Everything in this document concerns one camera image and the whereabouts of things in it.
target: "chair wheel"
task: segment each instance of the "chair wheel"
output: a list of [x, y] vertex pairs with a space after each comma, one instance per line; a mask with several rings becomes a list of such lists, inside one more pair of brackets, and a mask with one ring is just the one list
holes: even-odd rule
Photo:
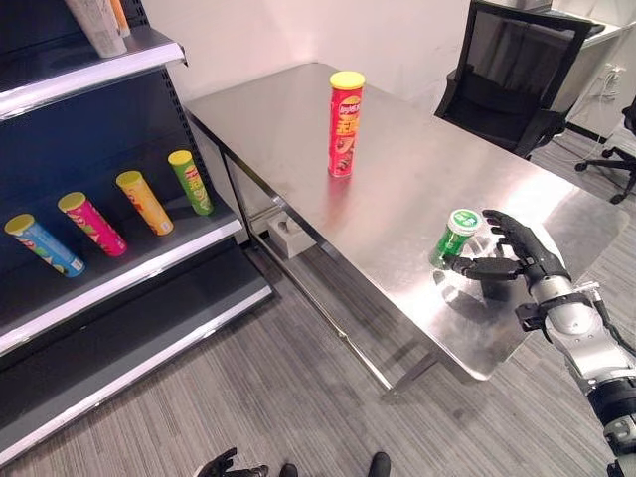
[[621, 202], [623, 202], [624, 199], [625, 196], [623, 194], [616, 194], [609, 200], [609, 202], [611, 202], [612, 204], [620, 204]]

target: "stainless steel table top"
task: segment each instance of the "stainless steel table top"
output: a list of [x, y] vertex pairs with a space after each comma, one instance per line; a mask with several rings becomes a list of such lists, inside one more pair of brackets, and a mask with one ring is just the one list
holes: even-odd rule
[[[482, 289], [429, 264], [449, 213], [498, 209], [543, 224], [574, 279], [627, 225], [627, 215], [370, 85], [353, 175], [334, 179], [327, 172], [333, 71], [303, 65], [187, 107], [265, 192], [417, 325], [451, 371], [486, 380], [523, 342], [514, 308], [529, 297], [521, 280]], [[465, 253], [493, 245], [485, 229]]]

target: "pink chip can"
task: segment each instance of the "pink chip can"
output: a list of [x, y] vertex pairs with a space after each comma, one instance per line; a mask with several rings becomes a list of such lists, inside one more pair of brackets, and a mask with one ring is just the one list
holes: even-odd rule
[[58, 208], [71, 218], [108, 256], [120, 256], [126, 242], [82, 192], [71, 192], [58, 200]]

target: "green chip can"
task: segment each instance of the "green chip can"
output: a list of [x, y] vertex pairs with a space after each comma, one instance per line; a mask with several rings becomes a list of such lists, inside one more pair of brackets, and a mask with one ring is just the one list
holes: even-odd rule
[[200, 216], [211, 214], [214, 207], [197, 166], [195, 166], [192, 153], [186, 150], [175, 151], [168, 156], [168, 162], [175, 171], [195, 212]]

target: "white box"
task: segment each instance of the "white box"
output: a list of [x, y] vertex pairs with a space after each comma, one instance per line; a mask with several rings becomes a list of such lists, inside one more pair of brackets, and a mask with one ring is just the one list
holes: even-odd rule
[[316, 242], [287, 214], [281, 212], [267, 221], [269, 236], [287, 258], [302, 253]]

